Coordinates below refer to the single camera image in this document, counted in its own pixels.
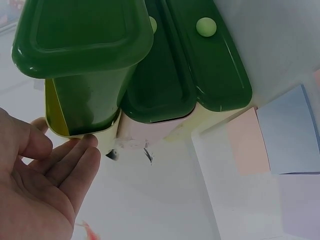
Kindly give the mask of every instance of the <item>white surface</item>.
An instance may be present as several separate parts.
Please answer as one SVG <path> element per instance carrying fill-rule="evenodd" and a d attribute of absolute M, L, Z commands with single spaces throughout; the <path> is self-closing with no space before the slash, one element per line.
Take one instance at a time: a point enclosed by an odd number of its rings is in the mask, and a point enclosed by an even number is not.
<path fill-rule="evenodd" d="M 0 107 L 30 122 L 44 116 L 43 92 L 14 67 L 13 33 L 0 36 Z M 48 134 L 54 145 L 63 139 Z M 142 150 L 104 157 L 77 222 L 86 221 L 102 240 L 219 240 L 199 165 L 184 142 L 152 146 L 151 166 Z M 85 239 L 76 226 L 73 240 Z"/>
<path fill-rule="evenodd" d="M 283 231 L 277 179 L 238 173 L 225 125 L 193 142 L 222 240 L 302 240 Z"/>

